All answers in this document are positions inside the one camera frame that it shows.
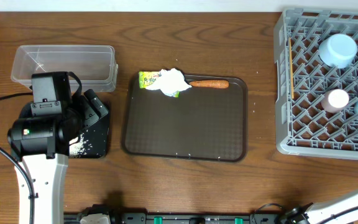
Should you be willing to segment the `light blue bowl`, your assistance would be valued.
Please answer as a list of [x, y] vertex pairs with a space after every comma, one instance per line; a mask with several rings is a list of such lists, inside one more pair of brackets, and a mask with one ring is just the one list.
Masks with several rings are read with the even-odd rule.
[[318, 51], [329, 67], [346, 68], [356, 56], [357, 44], [346, 34], [334, 34], [320, 44]]

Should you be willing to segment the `white tissue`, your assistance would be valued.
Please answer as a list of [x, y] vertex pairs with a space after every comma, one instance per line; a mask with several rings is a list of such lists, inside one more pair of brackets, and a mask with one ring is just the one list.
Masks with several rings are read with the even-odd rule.
[[158, 72], [158, 78], [145, 87], [146, 90], [160, 90], [164, 95], [178, 98], [180, 92], [191, 88], [181, 71], [172, 68]]

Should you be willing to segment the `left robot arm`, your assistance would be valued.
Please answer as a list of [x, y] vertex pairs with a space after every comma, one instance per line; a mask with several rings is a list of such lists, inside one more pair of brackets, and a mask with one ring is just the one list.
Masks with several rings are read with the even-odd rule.
[[62, 223], [69, 158], [108, 150], [110, 111], [92, 90], [70, 88], [73, 72], [32, 75], [34, 99], [7, 133], [19, 185], [19, 223]]

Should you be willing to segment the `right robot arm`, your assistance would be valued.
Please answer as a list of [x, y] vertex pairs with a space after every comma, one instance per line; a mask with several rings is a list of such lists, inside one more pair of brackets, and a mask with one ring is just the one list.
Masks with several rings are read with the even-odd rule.
[[358, 189], [342, 197], [294, 208], [277, 218], [284, 224], [337, 224], [358, 220]]

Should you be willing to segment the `white rice pile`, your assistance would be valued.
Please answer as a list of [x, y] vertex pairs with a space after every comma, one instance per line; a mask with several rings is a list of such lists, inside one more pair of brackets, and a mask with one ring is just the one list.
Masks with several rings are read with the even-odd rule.
[[85, 134], [81, 133], [78, 137], [72, 139], [69, 142], [69, 156], [80, 157], [87, 155], [87, 152], [91, 149], [89, 141], [85, 139]]

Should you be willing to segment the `wooden chopstick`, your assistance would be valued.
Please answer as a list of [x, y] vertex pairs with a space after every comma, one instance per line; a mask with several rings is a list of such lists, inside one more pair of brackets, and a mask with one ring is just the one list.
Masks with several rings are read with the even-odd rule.
[[294, 81], [293, 81], [293, 58], [292, 58], [292, 44], [291, 37], [288, 38], [288, 48], [289, 48], [289, 63], [290, 63], [290, 93], [291, 99], [293, 100], [295, 97], [294, 94]]

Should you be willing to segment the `orange carrot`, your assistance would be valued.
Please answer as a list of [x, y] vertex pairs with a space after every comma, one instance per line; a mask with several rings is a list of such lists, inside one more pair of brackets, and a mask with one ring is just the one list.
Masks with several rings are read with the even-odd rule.
[[204, 88], [219, 88], [225, 89], [229, 87], [229, 82], [226, 80], [201, 80], [189, 82], [191, 86]]

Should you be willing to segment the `white pink cup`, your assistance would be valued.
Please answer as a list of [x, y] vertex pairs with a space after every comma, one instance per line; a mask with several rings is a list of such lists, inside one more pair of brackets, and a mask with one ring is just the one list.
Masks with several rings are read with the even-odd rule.
[[323, 109], [330, 113], [337, 113], [344, 109], [349, 102], [349, 95], [342, 89], [329, 90], [321, 101]]

